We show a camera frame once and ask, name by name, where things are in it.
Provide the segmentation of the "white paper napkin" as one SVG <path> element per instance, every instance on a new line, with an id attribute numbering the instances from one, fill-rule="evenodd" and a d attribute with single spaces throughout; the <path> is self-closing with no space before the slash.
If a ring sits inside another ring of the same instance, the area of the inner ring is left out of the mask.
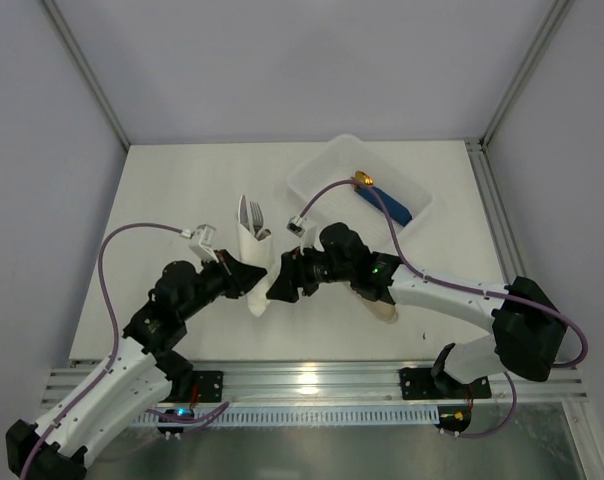
<path id="1" fill-rule="evenodd" d="M 236 223 L 239 244 L 240 261 L 242 263 L 264 267 L 267 275 L 247 295 L 247 304 L 255 317 L 260 317 L 266 311 L 270 301 L 266 293 L 273 282 L 275 254 L 273 251 L 273 235 L 263 241 L 258 241 L 255 234 Z"/>

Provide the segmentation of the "silver spoon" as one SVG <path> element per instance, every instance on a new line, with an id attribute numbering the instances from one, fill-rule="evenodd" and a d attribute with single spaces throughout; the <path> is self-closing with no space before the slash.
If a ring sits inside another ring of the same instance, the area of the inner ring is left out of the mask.
<path id="1" fill-rule="evenodd" d="M 263 241 L 263 240 L 265 240 L 266 238 L 268 238 L 268 237 L 269 237 L 269 236 L 271 236 L 271 235 L 272 235 L 272 232 L 271 232 L 271 230 L 270 230 L 270 229 L 268 229 L 268 228 L 263 228 L 262 230 L 260 230 L 260 231 L 257 233 L 257 235 L 256 235 L 256 239 L 257 239 L 258 241 Z"/>

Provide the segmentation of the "silver knife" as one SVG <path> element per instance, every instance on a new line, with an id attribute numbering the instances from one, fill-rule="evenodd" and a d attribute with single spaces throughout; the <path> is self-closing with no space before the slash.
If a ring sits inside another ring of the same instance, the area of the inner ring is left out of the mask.
<path id="1" fill-rule="evenodd" d="M 245 195 L 242 195 L 240 197 L 237 216 L 238 216 L 238 222 L 244 228 L 248 229 L 250 226 L 250 218 L 249 218 L 249 214 L 248 214 L 248 205 L 247 205 L 247 199 L 246 199 Z"/>

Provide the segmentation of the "silver fork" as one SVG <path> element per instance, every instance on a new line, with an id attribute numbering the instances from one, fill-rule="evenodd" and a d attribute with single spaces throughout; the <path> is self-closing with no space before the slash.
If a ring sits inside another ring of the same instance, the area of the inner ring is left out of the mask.
<path id="1" fill-rule="evenodd" d="M 258 238 L 263 231 L 264 228 L 264 216 L 262 213 L 262 209 L 258 202 L 251 201 L 249 203 L 251 216 L 252 216 L 252 227 L 255 234 L 255 237 Z"/>

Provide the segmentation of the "oval wooden cutlery tray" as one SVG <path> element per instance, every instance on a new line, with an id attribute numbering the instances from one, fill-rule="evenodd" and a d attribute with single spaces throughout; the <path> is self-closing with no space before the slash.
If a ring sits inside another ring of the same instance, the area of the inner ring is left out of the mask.
<path id="1" fill-rule="evenodd" d="M 378 320 L 387 324 L 394 324 L 398 321 L 399 316 L 395 305 L 381 301 L 371 301 L 363 297 L 360 297 L 359 300 Z"/>

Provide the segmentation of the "white plastic basket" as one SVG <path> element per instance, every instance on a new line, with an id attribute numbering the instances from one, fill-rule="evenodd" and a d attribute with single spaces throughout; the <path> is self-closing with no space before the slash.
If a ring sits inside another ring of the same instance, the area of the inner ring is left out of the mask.
<path id="1" fill-rule="evenodd" d="M 356 182 L 356 171 L 363 171 L 373 181 L 373 186 Z M 413 220 L 402 227 L 392 219 L 397 236 L 402 239 L 416 230 L 431 209 L 434 196 L 416 177 L 375 152 L 353 135 L 340 135 L 329 141 L 302 161 L 289 174 L 287 184 L 303 205 L 323 188 L 344 180 L 344 185 L 331 189 L 310 206 L 306 216 L 320 224 L 343 222 L 356 231 L 371 247 L 383 247 L 391 237 L 383 212 L 361 199 L 355 189 L 378 187 L 406 206 Z"/>

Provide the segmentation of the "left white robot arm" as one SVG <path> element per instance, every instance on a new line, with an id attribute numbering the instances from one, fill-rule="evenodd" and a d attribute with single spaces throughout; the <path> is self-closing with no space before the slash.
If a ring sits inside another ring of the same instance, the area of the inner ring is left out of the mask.
<path id="1" fill-rule="evenodd" d="M 166 265 L 115 349 L 45 415 L 9 428 L 11 472 L 22 479 L 82 479 L 99 451 L 138 415 L 188 396 L 196 375 L 174 350 L 187 320 L 219 297 L 244 296 L 267 274 L 226 250 L 214 256 L 200 269 L 187 261 Z"/>

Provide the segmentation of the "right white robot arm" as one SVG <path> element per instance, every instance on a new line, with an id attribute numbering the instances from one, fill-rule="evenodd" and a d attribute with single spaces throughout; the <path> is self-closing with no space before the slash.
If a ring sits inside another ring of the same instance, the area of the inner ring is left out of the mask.
<path id="1" fill-rule="evenodd" d="M 466 393 L 476 380 L 513 373 L 546 381 L 566 326 L 540 287 L 519 277 L 507 285 L 479 286 L 412 272 L 397 255 L 370 250 L 343 223 L 325 227 L 320 249 L 297 247 L 281 256 L 281 267 L 266 297 L 295 303 L 322 284 L 345 283 L 361 298 L 391 306 L 416 306 L 465 321 L 485 336 L 446 345 L 429 376 L 445 398 Z"/>

